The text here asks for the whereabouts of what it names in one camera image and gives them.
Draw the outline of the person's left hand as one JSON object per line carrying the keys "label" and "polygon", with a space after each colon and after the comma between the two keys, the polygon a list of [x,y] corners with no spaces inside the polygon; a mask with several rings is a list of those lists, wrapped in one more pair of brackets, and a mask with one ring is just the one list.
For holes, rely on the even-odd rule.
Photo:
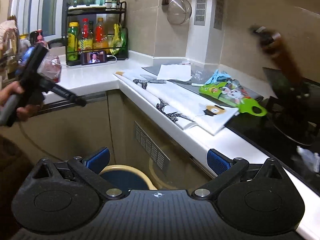
{"label": "person's left hand", "polygon": [[14,81],[1,90],[1,126],[6,124],[12,114],[16,114],[18,120],[26,121],[37,112],[38,105],[28,104],[18,107],[23,93],[24,90],[18,81]]}

